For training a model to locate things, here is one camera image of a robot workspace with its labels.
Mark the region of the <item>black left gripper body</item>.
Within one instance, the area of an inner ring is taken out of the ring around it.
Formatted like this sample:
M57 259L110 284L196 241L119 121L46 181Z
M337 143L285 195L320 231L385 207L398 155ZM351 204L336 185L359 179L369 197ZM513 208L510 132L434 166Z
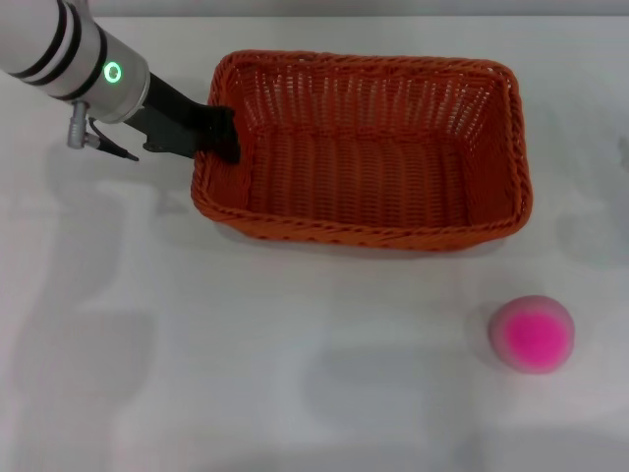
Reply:
M142 107L125 124L145 136L143 148L194 158L208 107L150 74Z

